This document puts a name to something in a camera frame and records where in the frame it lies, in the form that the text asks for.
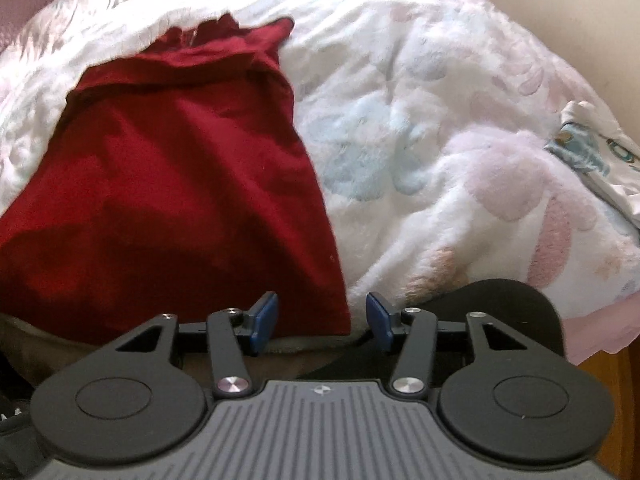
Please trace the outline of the dark red zip-neck shirt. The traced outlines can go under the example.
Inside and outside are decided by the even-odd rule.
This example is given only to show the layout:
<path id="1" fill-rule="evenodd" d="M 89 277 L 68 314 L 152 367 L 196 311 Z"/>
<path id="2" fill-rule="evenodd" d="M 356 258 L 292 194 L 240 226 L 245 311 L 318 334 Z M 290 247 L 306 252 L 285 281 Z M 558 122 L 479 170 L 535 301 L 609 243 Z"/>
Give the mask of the dark red zip-neck shirt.
<path id="1" fill-rule="evenodd" d="M 88 68 L 1 218 L 1 311 L 105 344 L 161 313 L 198 322 L 275 292 L 279 337 L 352 328 L 279 51 L 290 18 L 169 29 Z"/>

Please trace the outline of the white floral fleece blanket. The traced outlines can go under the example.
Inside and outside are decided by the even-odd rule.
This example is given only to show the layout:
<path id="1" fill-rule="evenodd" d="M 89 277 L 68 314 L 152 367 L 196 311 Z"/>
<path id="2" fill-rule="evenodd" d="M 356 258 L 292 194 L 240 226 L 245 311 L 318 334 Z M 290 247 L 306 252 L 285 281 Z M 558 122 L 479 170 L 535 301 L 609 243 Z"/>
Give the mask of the white floral fleece blanket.
<path id="1" fill-rule="evenodd" d="M 1 55 L 1 201 L 35 172 L 88 67 L 172 26 L 294 21 L 280 63 L 321 182 L 352 318 L 483 278 L 579 318 L 639 287 L 639 234 L 551 151 L 634 144 L 572 66 L 487 0 L 55 0 Z"/>

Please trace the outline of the white garment with blue print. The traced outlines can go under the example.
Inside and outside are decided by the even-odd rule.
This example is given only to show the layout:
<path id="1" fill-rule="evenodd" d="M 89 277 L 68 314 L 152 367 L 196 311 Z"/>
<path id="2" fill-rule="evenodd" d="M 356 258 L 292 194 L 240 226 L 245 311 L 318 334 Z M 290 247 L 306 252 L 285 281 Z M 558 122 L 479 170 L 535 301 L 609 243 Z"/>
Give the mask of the white garment with blue print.
<path id="1" fill-rule="evenodd" d="M 587 188 L 634 226 L 639 224 L 639 145 L 608 113 L 586 101 L 561 112 L 546 150 L 579 174 Z"/>

